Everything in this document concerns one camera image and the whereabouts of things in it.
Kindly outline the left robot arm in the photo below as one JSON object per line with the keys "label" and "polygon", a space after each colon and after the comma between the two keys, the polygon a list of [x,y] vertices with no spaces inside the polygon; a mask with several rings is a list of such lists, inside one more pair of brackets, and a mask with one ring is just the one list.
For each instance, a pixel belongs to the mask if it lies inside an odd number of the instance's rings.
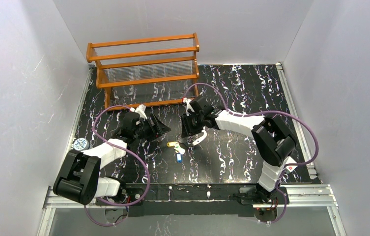
{"label": "left robot arm", "polygon": [[82,205],[89,204],[94,198],[117,196],[120,180],[100,177],[101,169],[126,156],[135,141],[150,142],[170,131],[154,113],[128,112],[108,141],[91,149],[67,153],[54,182],[53,193]]}

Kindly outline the silver keyring holder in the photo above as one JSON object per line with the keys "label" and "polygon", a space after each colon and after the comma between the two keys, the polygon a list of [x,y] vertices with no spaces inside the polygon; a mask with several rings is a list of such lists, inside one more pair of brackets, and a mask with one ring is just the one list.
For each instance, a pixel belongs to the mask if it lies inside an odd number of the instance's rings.
{"label": "silver keyring holder", "polygon": [[191,135],[189,137],[180,137],[178,142],[187,147],[194,147],[200,144],[207,137],[207,132],[205,128],[198,134]]}

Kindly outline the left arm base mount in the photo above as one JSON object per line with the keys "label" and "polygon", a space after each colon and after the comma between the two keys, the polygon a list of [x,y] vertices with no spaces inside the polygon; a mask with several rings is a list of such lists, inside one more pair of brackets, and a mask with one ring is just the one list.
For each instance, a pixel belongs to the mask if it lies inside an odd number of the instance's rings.
{"label": "left arm base mount", "polygon": [[107,205],[115,207],[130,207],[133,205],[142,205],[144,200],[142,195],[145,190],[145,185],[128,184],[121,187],[117,195],[113,197],[98,197],[95,201],[96,205]]}

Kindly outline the green key tag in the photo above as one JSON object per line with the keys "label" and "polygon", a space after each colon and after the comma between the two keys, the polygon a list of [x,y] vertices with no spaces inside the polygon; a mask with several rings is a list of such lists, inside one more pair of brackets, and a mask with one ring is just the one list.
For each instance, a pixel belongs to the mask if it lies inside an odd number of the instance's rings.
{"label": "green key tag", "polygon": [[177,152],[177,153],[180,153],[181,155],[184,155],[186,150],[183,149],[181,146],[175,146],[174,147],[174,150]]}

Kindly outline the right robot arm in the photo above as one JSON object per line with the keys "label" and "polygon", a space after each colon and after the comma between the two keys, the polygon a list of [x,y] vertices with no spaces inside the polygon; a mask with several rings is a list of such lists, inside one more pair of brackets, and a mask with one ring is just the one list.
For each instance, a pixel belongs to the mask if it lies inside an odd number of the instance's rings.
{"label": "right robot arm", "polygon": [[205,97],[183,98],[186,105],[181,115],[181,142],[190,146],[192,136],[205,132],[207,128],[232,131],[252,138],[263,159],[263,167],[257,187],[261,193],[272,193],[284,171],[287,159],[298,145],[294,134],[279,115],[237,115],[224,108],[210,105]]}

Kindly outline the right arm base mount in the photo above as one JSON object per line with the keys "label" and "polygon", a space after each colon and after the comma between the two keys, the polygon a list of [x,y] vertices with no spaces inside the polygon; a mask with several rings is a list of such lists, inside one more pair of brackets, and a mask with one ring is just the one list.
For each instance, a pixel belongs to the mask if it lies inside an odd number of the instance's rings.
{"label": "right arm base mount", "polygon": [[236,200],[241,205],[260,205],[255,207],[255,216],[262,218],[277,218],[278,207],[284,207],[289,204],[289,197],[286,188],[272,190],[271,192],[257,184],[252,187],[241,187],[238,193],[230,196],[230,199]]}

